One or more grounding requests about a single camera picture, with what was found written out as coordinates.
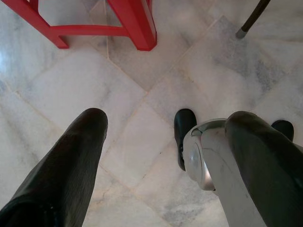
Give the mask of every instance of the red stool leg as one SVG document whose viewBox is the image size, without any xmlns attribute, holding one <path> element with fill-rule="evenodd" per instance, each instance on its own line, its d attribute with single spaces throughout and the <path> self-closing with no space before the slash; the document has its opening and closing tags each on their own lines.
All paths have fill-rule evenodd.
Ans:
<svg viewBox="0 0 303 227">
<path fill-rule="evenodd" d="M 27 0 L 1 0 L 24 20 L 30 23 L 35 29 L 52 41 L 58 48 L 69 48 L 66 42 L 56 33 L 52 32 L 49 24 L 39 15 L 38 1 L 32 0 L 31 4 Z"/>
<path fill-rule="evenodd" d="M 157 44 L 157 32 L 152 13 L 151 0 L 108 0 L 129 37 L 140 51 L 150 51 Z"/>
</svg>

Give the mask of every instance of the marble floor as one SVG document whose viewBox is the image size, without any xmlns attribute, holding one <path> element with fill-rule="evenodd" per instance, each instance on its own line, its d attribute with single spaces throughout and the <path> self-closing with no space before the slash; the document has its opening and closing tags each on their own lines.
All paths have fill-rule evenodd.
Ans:
<svg viewBox="0 0 303 227">
<path fill-rule="evenodd" d="M 119 25 L 103 0 L 40 0 L 52 25 Z M 0 207 L 82 111 L 109 119 L 85 227 L 226 227 L 218 198 L 180 170 L 173 118 L 252 111 L 287 119 L 303 145 L 303 5 L 272 1 L 239 41 L 258 0 L 154 0 L 158 45 L 68 37 L 58 50 L 0 1 Z"/>
</svg>

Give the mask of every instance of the black shoe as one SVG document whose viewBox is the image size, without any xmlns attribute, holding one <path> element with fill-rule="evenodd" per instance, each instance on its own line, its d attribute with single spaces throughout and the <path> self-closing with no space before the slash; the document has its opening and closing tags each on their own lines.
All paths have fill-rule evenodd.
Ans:
<svg viewBox="0 0 303 227">
<path fill-rule="evenodd" d="M 185 135 L 194 126 L 197 125 L 197 120 L 194 112 L 189 109 L 182 109 L 176 113 L 174 128 L 175 128 L 175 140 L 178 147 L 178 163 L 182 170 L 185 171 L 184 159 L 183 159 L 183 139 Z"/>
<path fill-rule="evenodd" d="M 293 125 L 284 120 L 278 120 L 275 121 L 271 127 L 273 127 L 275 130 L 279 131 L 283 135 L 285 135 L 291 142 L 294 139 L 294 127 Z"/>
</svg>

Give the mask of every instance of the metal chair leg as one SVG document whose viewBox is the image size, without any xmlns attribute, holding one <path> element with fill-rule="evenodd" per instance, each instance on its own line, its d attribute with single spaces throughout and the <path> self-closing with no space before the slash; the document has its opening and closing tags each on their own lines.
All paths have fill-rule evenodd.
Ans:
<svg viewBox="0 0 303 227">
<path fill-rule="evenodd" d="M 245 24 L 237 31 L 236 37 L 242 39 L 246 36 L 247 32 L 261 16 L 266 6 L 269 4 L 270 0 L 260 0 L 255 10 L 252 12 L 251 16 L 247 19 Z"/>
</svg>

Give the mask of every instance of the prosthetic leg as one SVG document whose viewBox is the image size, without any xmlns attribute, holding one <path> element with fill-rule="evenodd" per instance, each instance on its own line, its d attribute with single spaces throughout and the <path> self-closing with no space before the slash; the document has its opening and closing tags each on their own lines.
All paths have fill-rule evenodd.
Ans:
<svg viewBox="0 0 303 227">
<path fill-rule="evenodd" d="M 178 163 L 219 196 L 231 227 L 303 226 L 303 148 L 290 122 L 236 112 L 195 123 L 191 110 L 177 112 Z"/>
</svg>

